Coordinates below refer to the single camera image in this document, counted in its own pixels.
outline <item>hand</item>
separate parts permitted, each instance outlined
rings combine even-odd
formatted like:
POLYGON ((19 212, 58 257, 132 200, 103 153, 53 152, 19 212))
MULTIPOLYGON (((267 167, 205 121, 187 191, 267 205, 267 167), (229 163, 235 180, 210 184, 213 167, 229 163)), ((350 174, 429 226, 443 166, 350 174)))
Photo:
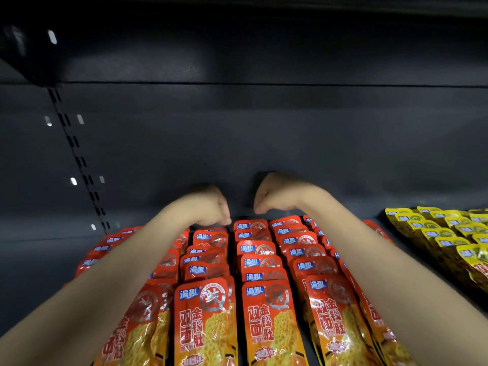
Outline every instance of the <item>hand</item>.
POLYGON ((264 214, 270 209, 301 209, 306 191, 313 187, 315 186, 309 182, 270 172, 256 192, 254 212, 264 214))
POLYGON ((185 205, 186 210, 191 211, 191 224, 209 226, 215 223, 221 225, 232 223, 227 200, 213 185, 199 187, 179 201, 185 205))

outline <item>forearm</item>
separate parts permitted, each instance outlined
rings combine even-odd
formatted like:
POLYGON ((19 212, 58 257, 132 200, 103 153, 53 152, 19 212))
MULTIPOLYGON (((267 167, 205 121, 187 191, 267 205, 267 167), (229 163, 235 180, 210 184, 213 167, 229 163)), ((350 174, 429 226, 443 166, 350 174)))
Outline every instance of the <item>forearm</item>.
POLYGON ((300 208, 321 227, 419 365, 486 363, 488 321, 463 297, 326 191, 310 187, 303 200, 300 208))
POLYGON ((0 339, 0 364, 89 365, 153 269, 193 223, 187 211, 182 202, 169 204, 13 327, 0 339))

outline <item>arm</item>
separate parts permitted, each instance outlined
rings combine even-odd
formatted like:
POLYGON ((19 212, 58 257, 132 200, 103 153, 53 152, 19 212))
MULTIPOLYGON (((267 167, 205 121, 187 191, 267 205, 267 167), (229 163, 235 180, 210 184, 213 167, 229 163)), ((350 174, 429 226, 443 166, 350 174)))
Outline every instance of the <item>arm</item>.
POLYGON ((257 214, 301 209, 332 241, 354 278, 418 365, 483 365, 488 320, 415 259, 367 227, 328 192, 270 173, 257 214))
POLYGON ((3 366, 87 366, 186 227, 229 224, 216 187, 169 204, 143 229, 59 290, 0 339, 3 366))

